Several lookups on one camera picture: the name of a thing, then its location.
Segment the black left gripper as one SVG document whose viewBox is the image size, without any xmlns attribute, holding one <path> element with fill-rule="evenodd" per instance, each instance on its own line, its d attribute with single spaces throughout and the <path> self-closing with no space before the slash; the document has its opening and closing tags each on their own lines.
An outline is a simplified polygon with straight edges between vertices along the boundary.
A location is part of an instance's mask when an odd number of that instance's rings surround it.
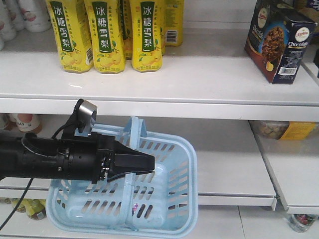
<svg viewBox="0 0 319 239">
<path fill-rule="evenodd" d="M 61 138 L 59 152 L 63 159 L 60 179 L 96 184 L 99 180 L 112 182 L 132 173 L 147 174 L 155 169 L 154 156 L 128 148 L 113 136 L 100 133 Z"/>
</svg>

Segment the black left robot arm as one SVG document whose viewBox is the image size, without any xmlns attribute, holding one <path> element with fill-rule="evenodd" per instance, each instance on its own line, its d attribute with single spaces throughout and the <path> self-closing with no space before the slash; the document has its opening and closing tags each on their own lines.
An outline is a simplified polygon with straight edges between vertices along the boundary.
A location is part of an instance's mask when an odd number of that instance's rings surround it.
<svg viewBox="0 0 319 239">
<path fill-rule="evenodd" d="M 127 174 L 148 174 L 155 158 L 119 143 L 113 136 L 41 138 L 34 133 L 0 139 L 0 177 L 84 180 L 96 184 Z"/>
</svg>

